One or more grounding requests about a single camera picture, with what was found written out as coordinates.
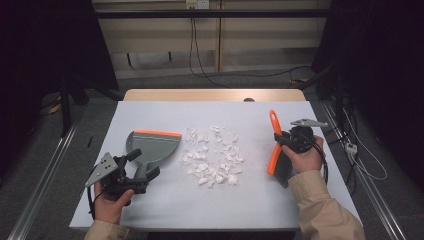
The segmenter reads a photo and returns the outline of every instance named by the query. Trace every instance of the white table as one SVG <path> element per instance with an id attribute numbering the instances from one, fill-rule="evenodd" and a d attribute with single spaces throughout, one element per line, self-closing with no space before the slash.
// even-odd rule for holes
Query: white table
<path id="1" fill-rule="evenodd" d="M 143 231 L 211 231 L 211 230 L 289 230 L 298 225 L 298 207 L 290 189 L 283 189 L 266 167 L 275 146 L 269 110 L 274 109 L 282 128 L 290 129 L 290 121 L 316 119 L 306 101 L 297 102 L 166 102 L 124 101 L 118 104 L 97 162 L 110 152 L 126 154 L 125 141 L 135 129 L 180 132 L 186 136 L 188 127 L 207 131 L 212 125 L 238 134 L 237 145 L 245 158 L 238 185 L 215 184 L 212 188 L 198 186 L 188 166 L 180 163 L 184 140 L 161 165 L 161 174 L 154 179 L 144 195 L 136 195 L 124 208 L 121 224 Z M 323 136 L 321 129 L 314 133 Z M 213 135 L 209 134 L 210 149 Z M 329 167 L 330 194 L 358 219 L 358 213 L 344 185 L 328 145 L 324 144 Z M 136 164 L 127 164 L 131 177 Z M 84 194 L 70 224 L 86 230 L 92 223 Z"/>

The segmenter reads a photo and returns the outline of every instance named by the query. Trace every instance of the sleeve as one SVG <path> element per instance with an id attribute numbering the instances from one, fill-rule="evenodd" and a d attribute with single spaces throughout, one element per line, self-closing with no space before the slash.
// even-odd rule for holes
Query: sleeve
<path id="1" fill-rule="evenodd" d="M 331 198 L 321 172 L 297 174 L 289 185 L 300 209 L 303 239 L 365 239 L 359 220 Z"/>
<path id="2" fill-rule="evenodd" d="M 120 225 L 94 220 L 85 240 L 120 240 L 127 238 L 129 229 Z"/>

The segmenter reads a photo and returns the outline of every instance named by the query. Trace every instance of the dustpan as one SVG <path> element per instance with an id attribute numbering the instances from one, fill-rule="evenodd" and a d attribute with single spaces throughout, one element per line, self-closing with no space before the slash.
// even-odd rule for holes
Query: dustpan
<path id="1" fill-rule="evenodd" d="M 158 167 L 178 147 L 181 134 L 153 130 L 134 130 L 128 135 L 126 150 L 141 149 L 142 155 L 137 157 L 140 165 L 134 178 L 146 178 L 146 174 Z"/>

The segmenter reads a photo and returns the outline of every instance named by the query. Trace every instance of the black cable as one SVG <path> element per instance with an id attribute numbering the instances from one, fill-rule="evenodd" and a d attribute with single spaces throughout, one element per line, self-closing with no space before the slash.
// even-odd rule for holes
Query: black cable
<path id="1" fill-rule="evenodd" d="M 358 40 L 358 42 L 357 42 L 357 43 L 358 43 L 358 45 L 357 45 L 357 46 L 360 46 L 360 44 L 362 43 L 362 41 L 363 41 L 363 39 L 364 39 L 365 32 L 367 31 L 367 27 L 368 27 L 369 22 L 370 22 L 371 12 L 372 12 L 372 10 L 373 10 L 373 8 L 374 8 L 374 2 L 375 2 L 375 0 L 373 0 L 373 1 L 371 2 L 371 6 L 370 6 L 370 8 L 369 8 L 368 14 L 367 14 L 367 16 L 365 17 L 365 23 L 364 23 L 364 26 L 363 26 L 363 28 L 362 28 L 362 32 L 360 33 L 360 37 L 359 37 L 359 40 Z"/>
<path id="2" fill-rule="evenodd" d="M 196 73 L 193 71 L 193 68 L 192 68 L 192 65 L 191 65 L 191 55 L 192 55 L 192 52 L 193 52 L 193 40 L 194 40 L 195 45 L 196 45 L 197 59 L 198 59 L 198 62 L 199 62 L 199 65 L 200 65 L 200 69 L 202 70 L 203 75 L 198 75 L 198 74 L 196 74 Z M 263 75 L 242 74 L 242 73 L 219 73 L 219 74 L 210 74 L 210 75 L 207 75 L 207 74 L 205 73 L 205 71 L 203 70 L 202 62 L 201 62 L 201 60 L 200 60 L 200 56 L 199 56 L 199 48 L 198 48 L 198 44 L 197 44 L 197 28 L 196 28 L 196 20 L 195 20 L 194 18 L 191 18 L 191 44 L 190 44 L 189 66 L 190 66 L 190 71 L 191 71 L 191 73 L 192 73 L 194 76 L 196 76 L 196 77 L 202 77 L 202 78 L 207 78 L 209 82 L 211 82 L 211 83 L 213 83 L 213 84 L 215 84 L 215 85 L 221 86 L 221 87 L 225 87 L 225 88 L 229 88 L 229 87 L 228 87 L 228 86 L 225 86 L 225 85 L 223 85 L 223 84 L 216 83 L 216 82 L 212 81 L 210 78 L 211 78 L 211 77 L 220 77 L 220 76 L 239 76 L 239 77 L 273 77 L 273 76 L 278 76 L 278 75 L 282 75 L 282 74 L 285 74 L 285 73 L 289 73 L 289 74 L 290 74 L 290 85 L 289 85 L 289 87 L 288 87 L 288 88 L 290 88 L 290 86 L 291 86 L 291 82 L 292 82 L 292 79 L 291 79 L 291 72 L 292 72 L 293 70 L 300 69 L 300 68 L 309 68 L 309 69 L 311 68 L 310 66 L 306 66 L 306 65 L 304 65 L 304 66 L 293 67 L 293 68 L 291 68 L 291 69 L 289 69 L 289 70 L 285 70 L 285 71 L 278 72 L 278 73 L 263 74 Z"/>
<path id="3" fill-rule="evenodd" d="M 197 75 L 196 73 L 194 73 L 193 68 L 191 66 L 191 53 L 193 51 L 193 39 L 195 41 L 196 44 L 196 52 L 197 52 L 197 59 L 200 65 L 200 69 L 202 70 L 203 76 Z M 203 66 L 202 66 L 202 62 L 200 61 L 200 56 L 199 56 L 199 47 L 197 45 L 197 30 L 196 30 L 196 20 L 194 18 L 191 18 L 191 44 L 190 44 L 190 56 L 189 56 L 189 65 L 190 65 L 190 71 L 191 73 L 196 76 L 196 77 L 205 77 L 210 83 L 216 85 L 216 86 L 220 86 L 223 88 L 230 88 L 226 85 L 220 84 L 220 83 L 216 83 L 214 81 L 212 81 L 208 75 L 206 75 L 205 71 L 203 70 Z"/>
<path id="4" fill-rule="evenodd" d="M 91 198 L 91 187 L 87 187 L 87 197 L 88 197 L 88 206 L 90 207 L 90 214 L 91 217 L 94 219 L 96 219 L 96 212 L 95 212 L 95 207 L 94 207 L 94 201 Z"/>
<path id="5" fill-rule="evenodd" d="M 291 76 L 291 69 L 290 69 L 290 71 L 289 71 L 289 77 L 290 77 L 290 82 L 289 82 L 289 86 L 287 87 L 287 89 L 290 89 L 290 87 L 291 87 L 291 85 L 292 85 L 292 83 L 293 83 L 293 78 L 292 78 L 292 76 Z"/>
<path id="6" fill-rule="evenodd" d="M 95 212 L 95 206 L 94 202 L 97 200 L 97 198 L 100 197 L 105 192 L 105 189 L 102 189 L 102 191 L 97 195 L 94 200 L 91 198 L 91 187 L 87 187 L 87 197 L 88 197 L 88 206 L 90 207 L 90 213 L 91 217 L 93 217 L 93 220 L 96 219 L 96 212 Z"/>
<path id="7" fill-rule="evenodd" d="M 316 4 L 317 4 L 317 9 L 319 9 L 319 3 L 318 0 L 316 0 Z M 318 35 L 319 35 L 319 39 L 321 40 L 321 29 L 319 27 L 319 22 L 318 22 L 318 18 L 315 18 L 315 22 L 317 23 L 317 30 L 318 30 Z"/>
<path id="8" fill-rule="evenodd" d="M 334 130 L 336 130 L 338 128 L 340 128 L 340 127 L 339 126 L 335 126 L 332 129 L 325 131 L 324 132 L 324 136 L 327 136 L 328 134 L 330 134 L 331 132 L 333 132 Z"/>
<path id="9" fill-rule="evenodd" d="M 353 143 L 356 145 L 356 146 L 358 146 L 358 138 L 357 138 L 357 135 L 358 135 L 358 122 L 357 122 L 357 120 L 356 120 L 356 116 L 355 116 L 355 114 L 353 113 L 353 110 L 352 110 L 352 116 L 353 116 L 353 120 L 354 120 L 354 131 L 355 131 L 355 137 L 354 137 L 354 140 L 353 140 Z M 356 149 L 356 154 L 355 154 L 355 161 L 353 162 L 353 164 L 352 164 L 352 173 L 353 173 L 353 178 L 354 178 L 354 185 L 353 185 L 353 190 L 352 190 L 352 192 L 351 192 L 351 196 L 353 196 L 353 194 L 355 193 L 355 190 L 356 190 L 356 174 L 355 174 L 355 171 L 353 170 L 353 168 L 356 166 L 356 164 L 357 164 L 357 162 L 358 162 L 358 158 L 359 158 L 359 147 L 357 147 L 357 149 Z"/>
<path id="10" fill-rule="evenodd" d="M 349 174 L 348 174 L 347 179 L 345 181 L 345 185 L 349 186 L 350 177 L 353 176 L 353 189 L 352 189 L 352 192 L 350 192 L 351 197 L 353 196 L 353 194 L 355 194 L 355 190 L 356 190 L 355 166 L 356 166 L 357 156 L 358 156 L 358 154 L 355 155 L 355 162 L 353 162 L 353 164 L 350 165 Z"/>
<path id="11" fill-rule="evenodd" d="M 350 119 L 352 116 L 353 116 L 353 118 L 354 118 L 354 120 L 355 120 L 355 122 L 356 122 L 356 117 L 355 117 L 355 115 L 353 114 L 353 101 L 352 100 L 350 100 L 349 101 L 349 103 L 348 104 L 346 104 L 346 105 L 343 105 L 344 106 L 344 108 L 346 107 L 346 112 L 347 112 L 347 117 Z M 340 129 L 340 133 L 342 134 L 342 136 L 340 137 L 340 138 L 338 138 L 338 139 L 336 139 L 336 140 L 333 140 L 333 141 L 330 141 L 330 142 L 327 142 L 327 144 L 333 144 L 333 143 L 336 143 L 336 142 L 339 142 L 339 141 L 344 141 L 344 139 L 346 138 L 346 137 L 348 137 L 349 135 L 350 135 L 350 132 L 352 131 L 352 129 L 351 129 L 351 127 L 350 127 L 350 125 L 348 124 L 348 126 L 347 126 L 347 130 L 345 131 L 345 127 L 343 126 L 345 124 L 345 122 L 344 123 L 342 123 L 342 125 L 340 125 L 340 124 L 337 124 L 337 126 L 336 127 L 334 127 L 333 129 L 331 129 L 331 130 L 328 130 L 327 132 L 325 132 L 324 133 L 324 136 L 327 136 L 328 134 L 330 134 L 330 132 L 331 131 L 333 131 L 333 130 L 335 130 L 335 129 L 337 129 L 337 128 L 339 128 Z"/>
<path id="12" fill-rule="evenodd" d="M 309 139 L 305 135 L 303 135 L 301 133 L 296 133 L 295 135 L 299 135 L 303 139 L 308 141 L 309 144 L 311 144 L 312 147 L 315 148 L 315 150 L 321 156 L 322 165 L 323 165 L 323 168 L 324 168 L 324 181 L 325 181 L 325 184 L 327 184 L 328 183 L 328 164 L 327 164 L 327 160 L 325 159 L 324 150 L 322 150 L 322 148 L 318 145 L 318 143 L 316 143 L 315 141 L 312 141 L 311 139 Z"/>

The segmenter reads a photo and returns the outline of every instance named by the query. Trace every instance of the orange handle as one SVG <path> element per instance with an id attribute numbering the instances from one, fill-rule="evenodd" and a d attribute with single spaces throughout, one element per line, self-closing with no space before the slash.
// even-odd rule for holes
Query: orange handle
<path id="1" fill-rule="evenodd" d="M 282 135 L 280 122 L 278 121 L 277 114 L 274 110 L 269 111 L 269 118 L 271 119 L 272 127 L 274 128 L 274 132 L 278 135 Z M 275 167 L 277 166 L 278 157 L 281 153 L 281 146 L 277 143 L 272 151 L 271 158 L 269 159 L 267 172 L 269 175 L 273 176 L 275 172 Z"/>
<path id="2" fill-rule="evenodd" d="M 274 132 L 276 134 L 282 135 L 280 122 L 278 121 L 277 114 L 274 110 L 269 111 L 269 117 L 271 118 L 272 127 L 274 128 Z"/>
<path id="3" fill-rule="evenodd" d="M 171 137 L 181 137 L 181 133 L 176 132 L 161 132 L 156 130 L 143 130 L 143 129 L 136 129 L 134 130 L 135 133 L 141 133 L 141 134 L 151 134 L 151 135 L 165 135 L 165 136 L 171 136 Z"/>
<path id="4" fill-rule="evenodd" d="M 269 159 L 267 172 L 269 175 L 274 176 L 275 167 L 277 166 L 278 157 L 281 153 L 280 144 L 276 144 L 274 151 L 272 151 L 271 158 Z"/>

